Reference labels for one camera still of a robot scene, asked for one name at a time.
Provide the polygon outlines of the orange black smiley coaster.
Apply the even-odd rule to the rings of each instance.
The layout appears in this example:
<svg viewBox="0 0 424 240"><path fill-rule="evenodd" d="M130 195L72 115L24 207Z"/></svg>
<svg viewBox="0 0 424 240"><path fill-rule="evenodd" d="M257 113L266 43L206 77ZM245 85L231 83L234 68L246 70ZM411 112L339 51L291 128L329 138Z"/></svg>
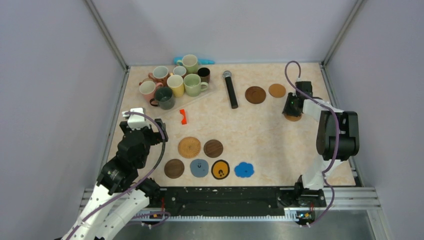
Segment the orange black smiley coaster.
<svg viewBox="0 0 424 240"><path fill-rule="evenodd" d="M229 176L229 163L223 159L217 160L211 167L211 174L216 180L223 180Z"/></svg>

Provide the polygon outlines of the dark wooden round coaster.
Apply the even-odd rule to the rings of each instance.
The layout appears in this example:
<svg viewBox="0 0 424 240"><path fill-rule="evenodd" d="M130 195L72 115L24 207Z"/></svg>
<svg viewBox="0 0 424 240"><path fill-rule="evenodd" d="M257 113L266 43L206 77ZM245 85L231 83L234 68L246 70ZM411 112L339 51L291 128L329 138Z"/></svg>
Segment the dark wooden round coaster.
<svg viewBox="0 0 424 240"><path fill-rule="evenodd" d="M259 86L251 86L245 91L245 98L251 104L261 104L266 99L266 92Z"/></svg>

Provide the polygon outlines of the grey smiley silicone coaster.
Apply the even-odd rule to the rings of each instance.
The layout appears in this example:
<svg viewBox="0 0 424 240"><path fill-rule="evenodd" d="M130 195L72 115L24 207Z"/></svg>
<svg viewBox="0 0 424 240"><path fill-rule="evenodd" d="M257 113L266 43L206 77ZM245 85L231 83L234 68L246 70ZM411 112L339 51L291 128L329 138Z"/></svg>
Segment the grey smiley silicone coaster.
<svg viewBox="0 0 424 240"><path fill-rule="evenodd" d="M189 167L191 174L196 178L203 178L208 175L209 163L204 159L194 159Z"/></svg>

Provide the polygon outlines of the light brown round coaster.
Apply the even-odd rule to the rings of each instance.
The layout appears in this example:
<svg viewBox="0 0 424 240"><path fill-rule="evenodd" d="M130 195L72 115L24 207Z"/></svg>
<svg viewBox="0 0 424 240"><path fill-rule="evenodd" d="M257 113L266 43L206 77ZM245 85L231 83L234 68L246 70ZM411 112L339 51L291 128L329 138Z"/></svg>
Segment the light brown round coaster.
<svg viewBox="0 0 424 240"><path fill-rule="evenodd" d="M287 90L282 84L274 83L269 86L268 92L274 98L282 98L285 96Z"/></svg>

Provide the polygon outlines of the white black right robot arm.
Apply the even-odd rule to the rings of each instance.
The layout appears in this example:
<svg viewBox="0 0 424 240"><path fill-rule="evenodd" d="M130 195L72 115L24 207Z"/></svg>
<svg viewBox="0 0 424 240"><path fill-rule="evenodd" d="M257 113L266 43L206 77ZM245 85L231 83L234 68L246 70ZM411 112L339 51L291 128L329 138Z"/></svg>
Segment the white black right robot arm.
<svg viewBox="0 0 424 240"><path fill-rule="evenodd" d="M355 111L341 110L319 97L313 97L310 81L297 81L294 86L296 92L287 95L282 113L287 117L307 115L318 122L317 156L299 177L302 187L293 192L294 202L307 206L314 198L312 191L321 190L325 179L336 167L358 154L359 117Z"/></svg>

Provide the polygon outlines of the dark walnut round coaster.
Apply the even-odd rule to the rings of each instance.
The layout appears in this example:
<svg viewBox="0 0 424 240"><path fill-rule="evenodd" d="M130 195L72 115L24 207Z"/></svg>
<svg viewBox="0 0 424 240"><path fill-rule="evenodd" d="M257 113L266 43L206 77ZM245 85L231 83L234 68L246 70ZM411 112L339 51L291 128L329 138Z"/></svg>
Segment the dark walnut round coaster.
<svg viewBox="0 0 424 240"><path fill-rule="evenodd" d="M209 158L217 158L219 157L224 150L223 144L216 139L208 140L203 147L203 151L205 155Z"/></svg>

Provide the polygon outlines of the dark green mug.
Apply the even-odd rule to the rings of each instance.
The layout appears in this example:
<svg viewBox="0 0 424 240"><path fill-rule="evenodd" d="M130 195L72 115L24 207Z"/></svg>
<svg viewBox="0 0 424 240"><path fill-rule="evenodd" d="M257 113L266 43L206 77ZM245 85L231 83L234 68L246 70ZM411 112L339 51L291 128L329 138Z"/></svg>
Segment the dark green mug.
<svg viewBox="0 0 424 240"><path fill-rule="evenodd" d="M159 107L162 110L170 110L175 106L176 100L172 89L164 86L156 90L149 103L153 107Z"/></svg>

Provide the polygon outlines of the blue cloud shaped coaster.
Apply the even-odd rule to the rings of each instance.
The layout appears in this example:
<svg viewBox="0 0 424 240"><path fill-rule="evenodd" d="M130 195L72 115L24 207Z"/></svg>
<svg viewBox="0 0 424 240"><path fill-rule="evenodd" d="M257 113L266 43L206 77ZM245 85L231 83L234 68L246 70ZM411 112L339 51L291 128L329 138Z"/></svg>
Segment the blue cloud shaped coaster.
<svg viewBox="0 0 424 240"><path fill-rule="evenodd" d="M240 162L235 168L234 173L239 178L250 178L254 173L254 166L251 163Z"/></svg>

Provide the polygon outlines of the tan wooden round coaster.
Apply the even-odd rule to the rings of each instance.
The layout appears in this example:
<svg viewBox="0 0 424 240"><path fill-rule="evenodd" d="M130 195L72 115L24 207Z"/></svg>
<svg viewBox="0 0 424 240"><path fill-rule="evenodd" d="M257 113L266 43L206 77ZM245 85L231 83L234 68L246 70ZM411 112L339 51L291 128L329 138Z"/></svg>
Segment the tan wooden round coaster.
<svg viewBox="0 0 424 240"><path fill-rule="evenodd" d="M284 117L285 117L286 120L288 120L290 122L297 122L302 118L302 116L291 116L291 115L286 115L286 114L284 114Z"/></svg>

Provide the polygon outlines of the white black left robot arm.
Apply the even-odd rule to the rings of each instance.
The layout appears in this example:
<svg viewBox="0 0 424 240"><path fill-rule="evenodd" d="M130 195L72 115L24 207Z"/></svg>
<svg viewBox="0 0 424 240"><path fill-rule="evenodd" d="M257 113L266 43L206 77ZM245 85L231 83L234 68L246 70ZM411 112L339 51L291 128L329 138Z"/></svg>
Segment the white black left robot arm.
<svg viewBox="0 0 424 240"><path fill-rule="evenodd" d="M147 175L137 183L138 170L146 166L151 146L161 144L154 168L161 162L168 135L160 118L150 125L131 128L130 122L119 126L124 135L117 145L115 156L100 171L92 194L64 240L112 240L142 209L160 202L160 186Z"/></svg>

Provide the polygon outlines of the walnut grooved round coaster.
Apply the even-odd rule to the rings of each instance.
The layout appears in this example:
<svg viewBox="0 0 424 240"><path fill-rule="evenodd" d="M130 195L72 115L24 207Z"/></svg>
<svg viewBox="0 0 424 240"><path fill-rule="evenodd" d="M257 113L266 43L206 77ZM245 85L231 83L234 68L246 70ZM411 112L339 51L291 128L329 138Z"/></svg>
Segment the walnut grooved round coaster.
<svg viewBox="0 0 424 240"><path fill-rule="evenodd" d="M164 166L164 174L170 179L179 178L184 171L185 165L179 159L171 159Z"/></svg>

